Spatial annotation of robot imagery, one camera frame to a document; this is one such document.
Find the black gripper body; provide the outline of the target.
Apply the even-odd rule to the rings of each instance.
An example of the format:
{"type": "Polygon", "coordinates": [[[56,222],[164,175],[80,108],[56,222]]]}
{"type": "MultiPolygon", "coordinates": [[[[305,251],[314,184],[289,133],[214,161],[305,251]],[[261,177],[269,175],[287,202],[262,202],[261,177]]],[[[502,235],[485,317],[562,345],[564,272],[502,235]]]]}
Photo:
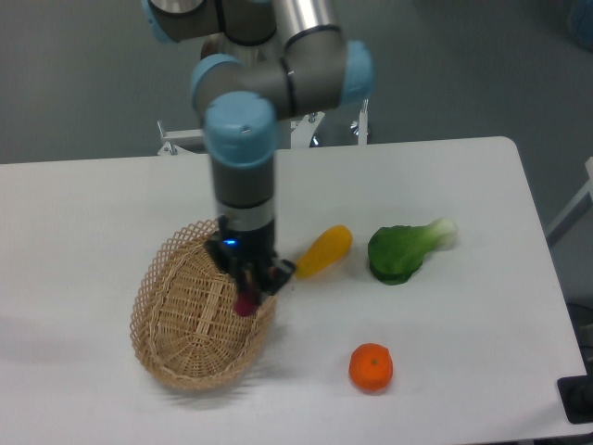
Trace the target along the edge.
{"type": "Polygon", "coordinates": [[[222,273],[236,285],[239,265],[255,266],[259,273],[262,301],[275,295],[296,271],[296,265],[281,259],[275,249],[276,224],[272,219],[255,230],[235,230],[226,216],[217,220],[217,228],[205,242],[205,249],[222,273]]]}

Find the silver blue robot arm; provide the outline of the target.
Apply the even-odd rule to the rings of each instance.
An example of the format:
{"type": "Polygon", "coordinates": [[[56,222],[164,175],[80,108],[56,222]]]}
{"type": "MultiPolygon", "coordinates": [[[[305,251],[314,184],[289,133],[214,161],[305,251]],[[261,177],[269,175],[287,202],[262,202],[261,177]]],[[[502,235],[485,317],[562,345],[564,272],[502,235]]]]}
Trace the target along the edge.
{"type": "Polygon", "coordinates": [[[295,270],[274,249],[278,124],[368,98],[372,55],[344,37],[329,1],[146,1],[143,10],[162,42],[220,35],[229,43],[195,67],[191,103],[217,208],[205,247],[247,317],[295,270]]]}

